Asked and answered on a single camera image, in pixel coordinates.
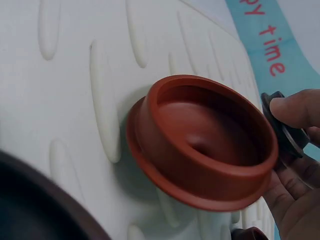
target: finger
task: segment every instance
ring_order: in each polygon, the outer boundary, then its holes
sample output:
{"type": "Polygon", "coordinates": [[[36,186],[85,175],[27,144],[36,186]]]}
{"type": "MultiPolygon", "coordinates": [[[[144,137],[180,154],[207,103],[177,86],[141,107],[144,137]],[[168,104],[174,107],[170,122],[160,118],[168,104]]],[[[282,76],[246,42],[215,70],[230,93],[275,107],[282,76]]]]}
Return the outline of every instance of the finger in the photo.
{"type": "Polygon", "coordinates": [[[312,157],[304,155],[288,165],[297,176],[312,188],[320,188],[320,164],[312,157]]]}
{"type": "Polygon", "coordinates": [[[268,190],[263,195],[263,198],[274,217],[275,223],[277,226],[280,226],[287,210],[295,200],[285,189],[274,171],[272,171],[271,181],[268,190]]]}
{"type": "Polygon", "coordinates": [[[316,126],[309,127],[307,129],[307,133],[310,137],[311,143],[320,148],[320,128],[316,126]]]}
{"type": "Polygon", "coordinates": [[[290,168],[279,170],[276,173],[284,188],[295,200],[301,198],[311,190],[290,168]]]}
{"type": "Polygon", "coordinates": [[[275,118],[293,128],[320,127],[320,89],[274,98],[270,110],[275,118]]]}

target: textured white surface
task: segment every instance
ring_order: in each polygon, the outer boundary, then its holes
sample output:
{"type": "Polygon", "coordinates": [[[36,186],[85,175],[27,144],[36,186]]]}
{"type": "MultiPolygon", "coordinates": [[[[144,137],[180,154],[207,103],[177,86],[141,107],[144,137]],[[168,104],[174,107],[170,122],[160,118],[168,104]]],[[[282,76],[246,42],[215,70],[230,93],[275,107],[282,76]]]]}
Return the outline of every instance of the textured white surface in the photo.
{"type": "Polygon", "coordinates": [[[0,147],[52,177],[112,239],[229,239],[253,225],[273,239],[263,199],[240,214],[159,199],[125,140],[129,109],[171,74],[209,77],[260,108],[236,37],[178,0],[3,0],[0,29],[0,147]]]}

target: letter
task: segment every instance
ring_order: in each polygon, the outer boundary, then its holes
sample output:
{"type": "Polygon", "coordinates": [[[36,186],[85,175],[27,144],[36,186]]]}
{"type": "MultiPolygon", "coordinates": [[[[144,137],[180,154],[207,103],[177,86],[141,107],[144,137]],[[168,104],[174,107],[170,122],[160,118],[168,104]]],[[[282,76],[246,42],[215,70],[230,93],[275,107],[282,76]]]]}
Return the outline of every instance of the letter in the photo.
{"type": "Polygon", "coordinates": [[[270,67],[270,74],[275,77],[276,74],[274,72],[274,69],[277,70],[278,73],[283,74],[286,71],[285,66],[282,63],[274,63],[270,67]]]}
{"type": "Polygon", "coordinates": [[[261,7],[262,5],[259,4],[253,11],[246,11],[244,15],[265,15],[266,13],[264,11],[259,11],[261,7]]]}
{"type": "Polygon", "coordinates": [[[241,0],[240,3],[243,3],[243,2],[246,2],[246,4],[256,4],[259,0],[253,0],[253,1],[250,1],[250,0],[241,0]]]}
{"type": "Polygon", "coordinates": [[[281,56],[280,49],[279,49],[278,45],[268,47],[265,51],[268,51],[268,50],[271,50],[271,51],[265,53],[264,54],[265,56],[270,55],[270,54],[275,54],[275,56],[268,58],[268,60],[267,60],[268,62],[273,61],[275,59],[278,59],[281,56]]]}
{"type": "Polygon", "coordinates": [[[273,35],[276,29],[277,28],[275,26],[269,25],[268,29],[265,30],[265,31],[260,32],[259,35],[266,34],[266,33],[271,33],[271,35],[273,35]]]}

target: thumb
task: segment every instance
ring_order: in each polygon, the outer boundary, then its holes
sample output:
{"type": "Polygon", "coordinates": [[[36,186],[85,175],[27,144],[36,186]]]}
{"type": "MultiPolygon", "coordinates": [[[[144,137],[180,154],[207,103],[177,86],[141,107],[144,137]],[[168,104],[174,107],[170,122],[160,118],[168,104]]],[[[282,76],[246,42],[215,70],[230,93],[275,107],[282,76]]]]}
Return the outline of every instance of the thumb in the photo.
{"type": "Polygon", "coordinates": [[[320,89],[308,89],[270,102],[272,115],[293,128],[320,127],[320,89]]]}

